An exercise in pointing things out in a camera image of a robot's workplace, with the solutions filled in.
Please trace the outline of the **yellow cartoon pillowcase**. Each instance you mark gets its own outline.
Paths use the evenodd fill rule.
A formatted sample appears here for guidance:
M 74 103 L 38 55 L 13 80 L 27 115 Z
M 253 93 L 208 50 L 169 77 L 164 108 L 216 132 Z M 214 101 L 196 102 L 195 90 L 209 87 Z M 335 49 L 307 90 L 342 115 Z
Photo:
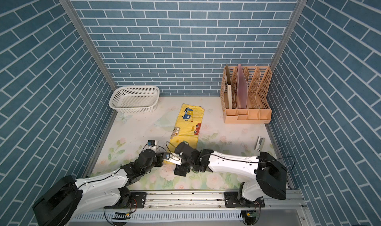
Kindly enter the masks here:
M 182 104 L 168 145 L 171 153 L 181 142 L 197 148 L 203 115 L 201 106 Z

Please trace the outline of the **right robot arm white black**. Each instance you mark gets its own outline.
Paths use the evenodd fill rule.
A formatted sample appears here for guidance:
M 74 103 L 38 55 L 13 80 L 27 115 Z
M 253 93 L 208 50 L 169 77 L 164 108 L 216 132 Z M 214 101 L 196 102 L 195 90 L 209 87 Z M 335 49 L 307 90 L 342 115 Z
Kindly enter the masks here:
M 180 160 L 175 175 L 186 176 L 190 170 L 233 173 L 247 179 L 241 183 L 239 200 L 254 202 L 264 195 L 286 199 L 287 168 L 267 152 L 261 152 L 259 156 L 226 155 L 209 149 L 198 151 L 181 142 L 174 155 Z

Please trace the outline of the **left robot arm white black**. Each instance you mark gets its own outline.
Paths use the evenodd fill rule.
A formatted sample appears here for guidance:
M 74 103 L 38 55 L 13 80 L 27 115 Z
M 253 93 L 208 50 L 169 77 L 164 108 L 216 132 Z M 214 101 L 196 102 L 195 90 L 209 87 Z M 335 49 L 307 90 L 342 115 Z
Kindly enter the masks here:
M 72 175 L 58 180 L 33 204 L 40 226 L 64 226 L 77 215 L 103 207 L 126 205 L 128 187 L 138 182 L 154 167 L 161 167 L 164 153 L 144 150 L 139 157 L 118 170 L 89 178 Z

